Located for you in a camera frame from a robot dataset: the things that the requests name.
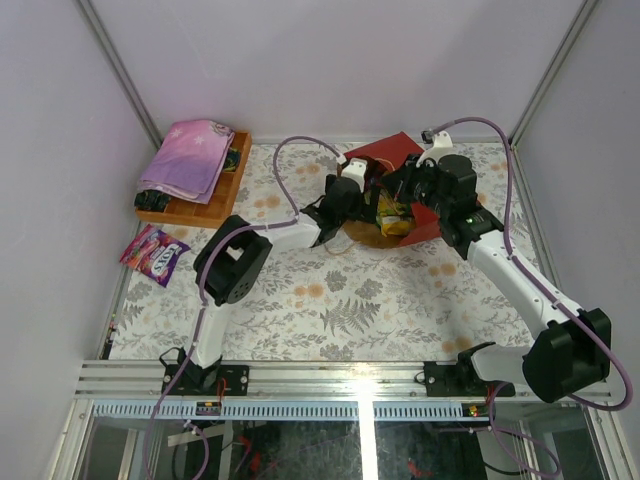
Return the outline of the green Fox's candy bag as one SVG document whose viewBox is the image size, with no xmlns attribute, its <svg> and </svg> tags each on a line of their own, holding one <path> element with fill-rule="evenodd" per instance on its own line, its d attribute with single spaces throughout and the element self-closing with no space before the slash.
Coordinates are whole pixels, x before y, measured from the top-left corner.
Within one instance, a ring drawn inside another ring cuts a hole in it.
<svg viewBox="0 0 640 480">
<path fill-rule="evenodd" d="M 378 196 L 375 219 L 385 237 L 406 237 L 416 227 L 411 206 L 396 201 L 385 190 Z"/>
</svg>

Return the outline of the red paper bag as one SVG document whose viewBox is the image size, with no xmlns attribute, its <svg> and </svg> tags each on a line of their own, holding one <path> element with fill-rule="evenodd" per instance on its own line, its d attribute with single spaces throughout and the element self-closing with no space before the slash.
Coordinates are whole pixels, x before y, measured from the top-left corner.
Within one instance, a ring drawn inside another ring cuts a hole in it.
<svg viewBox="0 0 640 480">
<path fill-rule="evenodd" d="M 438 217 L 428 208 L 394 199 L 382 178 L 399 170 L 407 156 L 423 149 L 400 132 L 345 153 L 345 160 L 364 162 L 364 192 L 357 216 L 343 224 L 353 241 L 374 249 L 391 249 L 430 241 L 440 236 Z"/>
</svg>

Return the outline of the wooden organizer tray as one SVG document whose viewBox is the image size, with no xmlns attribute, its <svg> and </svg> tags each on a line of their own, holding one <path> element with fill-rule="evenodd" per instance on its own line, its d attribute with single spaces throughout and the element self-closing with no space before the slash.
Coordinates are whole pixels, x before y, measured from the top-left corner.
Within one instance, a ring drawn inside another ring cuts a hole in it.
<svg viewBox="0 0 640 480">
<path fill-rule="evenodd" d="M 220 174 L 208 204 L 172 198 L 162 212 L 136 208 L 137 217 L 148 223 L 218 228 L 232 212 L 251 146 L 252 136 L 248 131 L 240 131 L 235 135 L 231 148 L 240 153 L 238 166 L 234 172 L 223 171 Z"/>
</svg>

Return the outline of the purple Fox's candy bag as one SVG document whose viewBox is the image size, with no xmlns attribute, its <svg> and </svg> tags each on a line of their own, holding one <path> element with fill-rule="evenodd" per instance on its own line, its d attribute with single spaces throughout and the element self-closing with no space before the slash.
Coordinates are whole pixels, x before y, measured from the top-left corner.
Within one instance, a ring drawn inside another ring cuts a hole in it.
<svg viewBox="0 0 640 480">
<path fill-rule="evenodd" d="M 145 226 L 122 253 L 119 262 L 161 287 L 167 287 L 180 257 L 191 248 L 153 225 Z"/>
</svg>

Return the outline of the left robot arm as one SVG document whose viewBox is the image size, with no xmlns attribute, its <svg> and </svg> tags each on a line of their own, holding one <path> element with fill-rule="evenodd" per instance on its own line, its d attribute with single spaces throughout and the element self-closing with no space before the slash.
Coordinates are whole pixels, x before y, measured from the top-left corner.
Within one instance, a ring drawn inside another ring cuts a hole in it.
<svg viewBox="0 0 640 480">
<path fill-rule="evenodd" d="M 333 239 L 361 213 L 364 185 L 362 175 L 331 174 L 324 194 L 291 220 L 251 224 L 232 215 L 216 231 L 194 262 L 203 305 L 187 350 L 191 364 L 184 382 L 195 393 L 208 394 L 217 387 L 229 306 L 247 296 L 269 256 L 314 249 Z"/>
</svg>

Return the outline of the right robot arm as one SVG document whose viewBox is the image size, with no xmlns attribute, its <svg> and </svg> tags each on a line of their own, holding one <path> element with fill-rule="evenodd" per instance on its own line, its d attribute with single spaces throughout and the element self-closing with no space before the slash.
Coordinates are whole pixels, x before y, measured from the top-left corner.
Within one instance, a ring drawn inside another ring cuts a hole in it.
<svg viewBox="0 0 640 480">
<path fill-rule="evenodd" d="M 411 154 L 381 183 L 395 200 L 435 212 L 445 243 L 500 290 L 533 338 L 529 347 L 487 342 L 459 354 L 455 378 L 463 392 L 478 394 L 502 381 L 526 385 L 552 403 L 609 376 L 609 318 L 600 309 L 584 310 L 518 258 L 505 226 L 479 201 L 468 158 L 449 154 L 421 162 Z"/>
</svg>

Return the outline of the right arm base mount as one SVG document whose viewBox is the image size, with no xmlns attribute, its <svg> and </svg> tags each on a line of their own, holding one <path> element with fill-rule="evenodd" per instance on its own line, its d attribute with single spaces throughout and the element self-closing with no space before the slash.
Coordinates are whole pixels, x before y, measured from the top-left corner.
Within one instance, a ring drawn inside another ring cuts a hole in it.
<svg viewBox="0 0 640 480">
<path fill-rule="evenodd" d="M 462 362 L 424 362 L 423 372 L 430 397 L 479 397 L 486 393 L 475 371 Z"/>
</svg>

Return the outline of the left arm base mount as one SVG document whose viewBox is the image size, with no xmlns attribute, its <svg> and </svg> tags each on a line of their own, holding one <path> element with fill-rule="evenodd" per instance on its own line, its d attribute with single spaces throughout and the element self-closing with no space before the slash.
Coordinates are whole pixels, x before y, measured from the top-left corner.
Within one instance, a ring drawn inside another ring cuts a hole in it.
<svg viewBox="0 0 640 480">
<path fill-rule="evenodd" d="M 222 364 L 216 362 L 208 368 L 202 368 L 189 361 L 183 373 L 172 387 L 173 381 L 180 368 L 179 364 L 165 366 L 162 391 L 169 391 L 173 396 L 246 396 L 250 379 L 248 365 Z"/>
</svg>

